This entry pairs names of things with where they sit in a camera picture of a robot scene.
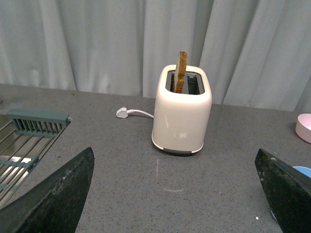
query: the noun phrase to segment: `white power cord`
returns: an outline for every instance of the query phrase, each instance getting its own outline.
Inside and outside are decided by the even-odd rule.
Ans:
[[[154,118],[153,115],[147,113],[147,112],[144,112],[144,111],[141,111],[141,110],[135,110],[135,109],[130,109],[130,110],[127,110],[126,108],[120,108],[117,113],[116,113],[116,116],[118,118],[127,118],[129,114],[131,113],[143,113],[151,118]]]

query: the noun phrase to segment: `sink rack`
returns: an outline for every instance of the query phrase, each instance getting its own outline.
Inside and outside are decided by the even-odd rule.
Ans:
[[[69,114],[34,109],[1,112],[0,209],[69,125]]]

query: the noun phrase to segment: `toast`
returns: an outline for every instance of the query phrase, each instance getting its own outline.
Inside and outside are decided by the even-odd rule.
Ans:
[[[186,52],[179,52],[176,70],[175,70],[175,76],[174,76],[174,92],[175,93],[182,93],[185,75],[186,75],[187,58],[188,58],[188,55]]]

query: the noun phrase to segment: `countertop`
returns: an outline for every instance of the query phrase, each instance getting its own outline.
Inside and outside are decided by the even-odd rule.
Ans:
[[[72,118],[10,201],[92,147],[93,179],[77,233],[281,233],[257,175],[257,152],[311,167],[311,144],[296,135],[294,112],[213,104],[202,150],[177,157],[152,144],[151,118],[116,117],[123,106],[153,113],[155,99],[3,84],[0,98],[2,110]]]

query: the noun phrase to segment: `curtain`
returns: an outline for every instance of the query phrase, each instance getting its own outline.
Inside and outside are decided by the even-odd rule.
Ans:
[[[0,83],[155,97],[186,51],[213,103],[311,113],[310,12],[309,0],[2,0]]]

